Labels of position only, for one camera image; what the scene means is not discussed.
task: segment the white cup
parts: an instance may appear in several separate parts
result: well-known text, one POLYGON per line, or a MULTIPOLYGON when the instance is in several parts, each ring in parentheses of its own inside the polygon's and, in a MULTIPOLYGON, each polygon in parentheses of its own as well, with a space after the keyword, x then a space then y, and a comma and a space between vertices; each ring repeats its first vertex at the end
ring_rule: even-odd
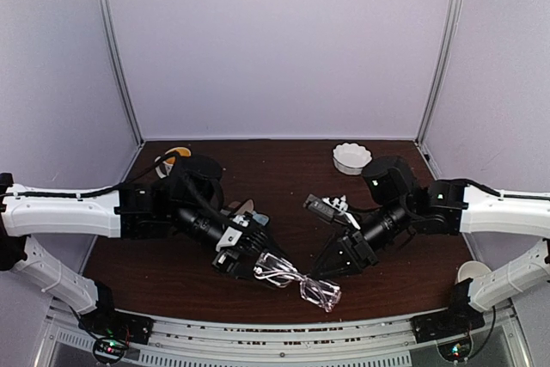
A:
POLYGON ((491 268, 479 261, 467 261, 461 265, 456 274, 456 284, 467 278, 476 278, 491 272, 491 268))
MULTIPOLYGON (((184 146, 178 146, 178 147, 175 147, 175 148, 171 148, 169 150, 167 150, 166 152, 164 152, 164 155, 166 155, 167 153, 169 152, 177 152, 178 154, 180 154, 180 156, 191 156, 191 151, 184 147, 184 146)), ((155 159, 155 162, 157 162, 159 159, 161 159, 161 157, 157 157, 155 159)), ((172 171, 172 167, 174 166, 174 162, 175 162, 175 158, 169 158, 167 159, 166 161, 164 161, 162 163, 162 165, 164 166, 164 170, 166 172, 162 172, 162 169, 161 169, 161 165, 159 165, 158 167, 156 167, 155 171, 156 171, 156 174, 159 176, 159 178, 166 178, 168 175, 170 175, 170 171, 172 171)))

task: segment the black cable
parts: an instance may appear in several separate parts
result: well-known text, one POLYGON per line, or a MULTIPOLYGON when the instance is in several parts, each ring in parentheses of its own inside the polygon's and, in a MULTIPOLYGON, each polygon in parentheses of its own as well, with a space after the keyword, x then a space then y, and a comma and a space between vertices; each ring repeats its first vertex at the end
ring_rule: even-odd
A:
MULTIPOLYGON (((124 180, 124 181, 122 181, 122 182, 120 182, 116 185, 111 186, 111 187, 98 189, 96 191, 91 191, 89 193, 76 194, 76 193, 48 193, 48 192, 29 191, 29 192, 24 192, 24 193, 17 193, 17 196, 35 197, 35 198, 69 198, 69 199, 79 199, 79 198, 80 199, 86 199, 86 198, 100 197, 101 195, 106 195, 106 194, 111 193, 113 191, 118 191, 122 186, 124 186, 126 184, 130 184, 130 183, 132 183, 135 180, 138 180, 140 178, 143 178, 145 175, 147 175, 153 169, 155 169, 156 167, 161 165, 164 161, 166 161, 169 158, 174 158, 174 157, 177 160, 177 159, 180 158, 180 154, 178 152, 175 152, 175 151, 174 152, 169 152, 169 153, 161 156, 155 163, 148 166, 146 169, 144 169, 143 171, 141 171, 139 174, 132 177, 131 179, 124 180)), ((3 193, 2 196, 4 196, 4 197, 6 197, 6 196, 13 197, 13 196, 15 196, 15 194, 14 193, 3 193)))
POLYGON ((210 180, 212 187, 214 188, 214 195, 216 196, 217 205, 216 208, 221 210, 225 205, 225 197, 223 196, 223 189, 219 180, 210 180))
POLYGON ((371 212, 375 212, 380 209, 380 206, 377 206, 375 208, 356 208, 355 206, 351 206, 348 204, 347 210, 349 212, 356 212, 357 214, 368 214, 371 212))
POLYGON ((421 215, 419 214, 416 214, 414 212, 412 212, 410 209, 409 209, 409 205, 406 204, 406 197, 407 195, 401 195, 399 197, 399 205, 401 208, 403 208, 403 210, 405 211, 405 213, 412 219, 416 219, 416 220, 419 220, 419 221, 424 221, 425 220, 425 217, 422 217, 421 215))
POLYGON ((477 355, 480 354, 481 351, 485 348, 485 346, 489 342, 489 339, 491 338, 492 331, 495 329, 496 321, 497 321, 497 309, 493 306, 492 307, 492 323, 491 323, 491 328, 489 329, 489 334, 485 337, 485 340, 481 344, 480 348, 478 348, 477 351, 474 354, 472 354, 470 357, 467 358, 468 361, 470 361, 474 357, 477 357, 477 355))
POLYGON ((111 343, 112 342, 115 342, 117 344, 117 348, 119 350, 122 351, 122 353, 120 355, 118 355, 118 357, 116 358, 113 358, 113 360, 109 360, 108 363, 109 364, 115 364, 115 363, 118 363, 122 358, 124 358, 124 356, 126 355, 126 352, 130 349, 130 347, 128 346, 128 344, 126 344, 125 342, 119 340, 119 339, 115 339, 114 337, 97 337, 94 333, 92 333, 87 327, 86 325, 83 323, 80 315, 72 308, 70 307, 70 310, 72 311, 72 314, 75 316, 76 320, 78 321, 78 326, 84 330, 92 339, 94 339, 94 344, 92 345, 92 355, 94 356, 95 358, 95 361, 97 361, 98 363, 101 363, 101 364, 106 364, 105 361, 99 359, 97 357, 97 355, 95 354, 95 352, 97 350, 102 350, 102 347, 107 344, 108 346, 111 346, 111 343))
POLYGON ((457 178, 453 180, 444 180, 444 181, 451 182, 454 184, 471 185, 472 187, 476 187, 479 190, 483 191, 484 193, 488 193, 489 195, 493 195, 495 197, 500 197, 500 192, 497 191, 496 189, 492 189, 487 185, 480 184, 479 182, 476 182, 475 180, 470 180, 469 178, 457 178))
POLYGON ((550 201, 550 197, 542 197, 540 195, 521 195, 518 193, 505 193, 504 197, 513 199, 535 199, 537 201, 550 201))
POLYGON ((401 249, 409 245, 414 237, 417 235, 417 232, 414 230, 407 229, 406 232, 408 233, 409 237, 401 245, 399 245, 399 247, 397 247, 397 251, 401 251, 401 249))
POLYGON ((212 207, 212 205, 210 205, 210 202, 206 200, 205 197, 202 196, 199 190, 197 190, 197 187, 191 180, 191 177, 189 176, 189 174, 184 174, 184 176, 182 177, 182 181, 186 186, 187 190, 189 191, 189 193, 192 195, 192 197, 195 198, 195 200, 205 210, 205 212, 208 214, 210 218, 220 223, 221 225, 238 229, 243 234, 251 234, 254 232, 250 228, 243 227, 239 223, 236 223, 235 221, 230 220, 229 218, 224 216, 220 211, 217 211, 214 207, 212 207))
POLYGON ((352 223, 348 223, 347 221, 344 221, 343 219, 339 219, 339 218, 337 218, 337 217, 335 217, 333 221, 334 221, 335 223, 337 223, 338 225, 342 225, 342 226, 344 226, 344 227, 348 227, 348 226, 353 227, 353 224, 352 224, 352 223))

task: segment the metal frame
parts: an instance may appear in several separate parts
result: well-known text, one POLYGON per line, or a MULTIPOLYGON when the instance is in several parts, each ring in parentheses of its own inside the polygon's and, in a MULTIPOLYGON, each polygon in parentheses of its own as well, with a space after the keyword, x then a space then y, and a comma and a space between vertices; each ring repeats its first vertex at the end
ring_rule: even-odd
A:
POLYGON ((445 22, 445 29, 443 31, 443 39, 441 42, 441 48, 439 50, 439 57, 437 59, 437 66, 431 81, 430 95, 422 117, 419 133, 416 137, 417 144, 422 147, 430 127, 431 119, 434 114, 434 109, 437 104, 437 98, 441 92, 443 86, 443 79, 445 78, 445 72, 449 63, 450 47, 455 37, 456 27, 458 24, 458 18, 461 13, 462 0, 449 0, 449 8, 447 10, 447 20, 445 22))
POLYGON ((117 40, 114 35, 113 18, 111 16, 111 8, 109 6, 109 0, 98 0, 100 4, 101 17, 103 20, 103 28, 105 30, 105 37, 107 40, 107 48, 109 51, 109 58, 111 66, 113 68, 113 74, 117 83, 117 89, 122 100, 122 106, 124 108, 125 116, 130 124, 131 133, 134 137, 136 145, 140 145, 144 142, 141 131, 139 130, 139 124, 134 112, 133 105, 131 104, 130 94, 128 92, 128 85, 124 71, 122 69, 122 61, 120 60, 119 47, 117 46, 117 40))
MULTIPOLYGON (((409 322, 412 316, 288 325, 224 324, 151 316, 155 324, 150 343, 132 344, 125 361, 149 367, 407 367, 412 365, 410 351, 436 344, 415 343, 409 322)), ((486 326, 480 331, 486 331, 491 321, 492 314, 488 313, 486 326)), ((506 332, 506 345, 515 366, 529 367, 523 333, 515 310, 508 303, 499 306, 497 325, 506 332)), ((92 339, 78 329, 69 308, 59 300, 53 300, 43 328, 44 339, 38 345, 34 367, 51 365, 58 343, 84 351, 91 348, 92 339)))

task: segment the metal grate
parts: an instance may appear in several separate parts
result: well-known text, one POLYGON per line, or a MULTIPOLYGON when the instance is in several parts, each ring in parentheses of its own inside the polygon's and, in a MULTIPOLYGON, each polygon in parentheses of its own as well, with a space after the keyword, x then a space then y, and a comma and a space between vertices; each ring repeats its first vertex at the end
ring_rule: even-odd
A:
MULTIPOLYGON (((91 351, 94 341, 87 335, 79 332, 60 328, 57 335, 57 342, 75 347, 86 352, 91 351)), ((154 349, 144 348, 139 352, 137 360, 126 360, 143 367, 253 367, 253 366, 275 366, 275 363, 225 363, 219 360, 196 359, 166 352, 157 352, 154 349)), ((367 357, 339 362, 333 364, 325 363, 304 363, 285 362, 289 367, 412 367, 409 352, 397 352, 383 356, 367 357)))
MULTIPOLYGON (((250 367, 253 365, 281 365, 273 363, 223 363, 219 361, 195 361, 182 356, 159 354, 155 352, 141 351, 139 363, 147 367, 250 367)), ((367 357, 361 360, 353 360, 344 363, 284 363, 288 366, 302 367, 412 367, 409 352, 399 352, 377 357, 367 357)))
POLYGON ((69 332, 66 330, 59 330, 58 342, 80 348, 82 350, 92 350, 94 341, 87 335, 81 335, 78 333, 69 332))

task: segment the black mount bracket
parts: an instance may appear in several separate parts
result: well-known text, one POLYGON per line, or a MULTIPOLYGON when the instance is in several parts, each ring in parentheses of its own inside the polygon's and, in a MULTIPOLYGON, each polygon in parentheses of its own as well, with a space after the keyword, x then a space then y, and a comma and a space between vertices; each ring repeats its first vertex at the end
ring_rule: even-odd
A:
MULTIPOLYGON (((0 174, 0 195, 5 194, 9 187, 14 185, 12 174, 0 174)), ((3 197, 0 198, 0 215, 6 212, 6 205, 3 204, 3 197)), ((9 236, 3 226, 2 217, 0 217, 0 271, 9 271, 14 265, 26 260, 25 254, 25 236, 9 236)))
POLYGON ((547 264, 550 264, 550 240, 545 239, 544 241, 547 242, 547 248, 548 248, 548 256, 544 259, 544 262, 547 264))
POLYGON ((79 327, 98 337, 108 337, 137 344, 148 344, 153 320, 141 315, 114 309, 113 293, 106 285, 95 283, 98 290, 97 309, 80 316, 79 327))
POLYGON ((472 279, 468 278, 455 285, 448 309, 417 315, 411 319, 417 343, 446 339, 485 326, 483 314, 469 305, 468 290, 471 283, 472 279))
POLYGON ((366 266, 375 266, 378 258, 358 230, 335 234, 329 238, 315 259, 311 277, 327 279, 360 274, 366 266))

